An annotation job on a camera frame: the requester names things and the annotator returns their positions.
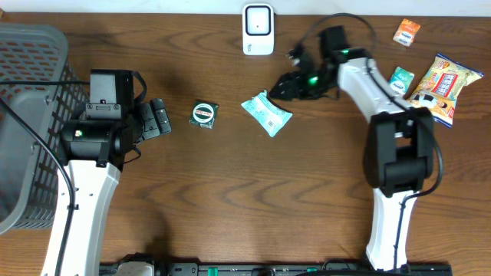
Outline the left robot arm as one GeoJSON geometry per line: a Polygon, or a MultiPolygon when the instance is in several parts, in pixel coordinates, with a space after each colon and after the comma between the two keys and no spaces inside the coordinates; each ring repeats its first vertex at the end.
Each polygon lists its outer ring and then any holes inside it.
{"type": "Polygon", "coordinates": [[[171,132],[165,104],[146,101],[136,71],[93,69],[90,98],[60,132],[58,197],[41,273],[97,275],[107,213],[125,156],[171,132]]]}

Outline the teal tissue pack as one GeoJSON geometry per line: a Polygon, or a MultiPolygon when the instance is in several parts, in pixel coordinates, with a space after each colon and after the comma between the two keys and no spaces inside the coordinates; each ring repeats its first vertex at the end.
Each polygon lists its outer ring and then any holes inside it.
{"type": "Polygon", "coordinates": [[[396,93],[404,96],[408,91],[413,79],[414,73],[409,72],[402,67],[396,67],[394,73],[389,80],[389,85],[396,93]]]}

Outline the orange tissue pack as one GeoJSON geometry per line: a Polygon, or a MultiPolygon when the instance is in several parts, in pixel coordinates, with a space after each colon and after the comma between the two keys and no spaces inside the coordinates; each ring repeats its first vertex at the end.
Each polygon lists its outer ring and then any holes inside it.
{"type": "Polygon", "coordinates": [[[395,31],[393,41],[402,44],[403,46],[410,47],[419,30],[420,25],[418,23],[405,18],[395,31]]]}

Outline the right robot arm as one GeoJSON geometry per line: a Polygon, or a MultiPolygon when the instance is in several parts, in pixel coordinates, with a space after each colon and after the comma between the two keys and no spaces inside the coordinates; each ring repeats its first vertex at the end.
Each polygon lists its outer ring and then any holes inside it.
{"type": "Polygon", "coordinates": [[[371,53],[351,47],[344,28],[318,35],[321,64],[302,42],[288,53],[295,71],[283,74],[269,95],[278,100],[317,100],[328,90],[344,91],[368,124],[363,170],[374,195],[371,236],[365,255],[375,271],[399,272],[407,266],[406,240],[412,208],[433,192],[423,184],[433,164],[443,163],[426,107],[412,107],[381,75],[371,53]]]}

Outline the teal wet wipes pack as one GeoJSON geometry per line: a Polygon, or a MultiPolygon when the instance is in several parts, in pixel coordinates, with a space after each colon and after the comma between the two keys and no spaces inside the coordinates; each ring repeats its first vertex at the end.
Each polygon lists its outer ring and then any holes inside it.
{"type": "Polygon", "coordinates": [[[270,137],[274,137],[292,118],[292,113],[277,107],[270,101],[267,90],[241,103],[241,106],[265,129],[270,137]]]}

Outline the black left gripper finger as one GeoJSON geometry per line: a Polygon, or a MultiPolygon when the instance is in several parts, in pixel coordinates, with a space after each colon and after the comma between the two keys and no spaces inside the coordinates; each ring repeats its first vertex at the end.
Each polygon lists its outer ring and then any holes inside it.
{"type": "Polygon", "coordinates": [[[158,137],[160,135],[160,129],[157,125],[155,114],[150,104],[141,104],[139,107],[139,113],[143,125],[141,140],[150,140],[158,137]]]}
{"type": "Polygon", "coordinates": [[[161,134],[168,134],[172,131],[170,120],[162,99],[156,98],[150,101],[157,127],[161,134]]]}

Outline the green Zam-Buk box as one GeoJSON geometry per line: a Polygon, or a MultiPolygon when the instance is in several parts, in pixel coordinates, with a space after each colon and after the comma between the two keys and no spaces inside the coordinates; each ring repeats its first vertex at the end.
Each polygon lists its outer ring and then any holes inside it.
{"type": "Polygon", "coordinates": [[[196,100],[190,115],[191,125],[212,129],[216,122],[219,105],[205,101],[196,100]]]}

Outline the large yellow snack bag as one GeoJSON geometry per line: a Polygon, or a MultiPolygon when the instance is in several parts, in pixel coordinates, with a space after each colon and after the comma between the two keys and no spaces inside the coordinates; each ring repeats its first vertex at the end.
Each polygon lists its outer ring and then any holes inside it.
{"type": "Polygon", "coordinates": [[[434,121],[451,128],[461,90],[483,77],[482,71],[438,53],[407,101],[415,107],[426,107],[434,121]]]}

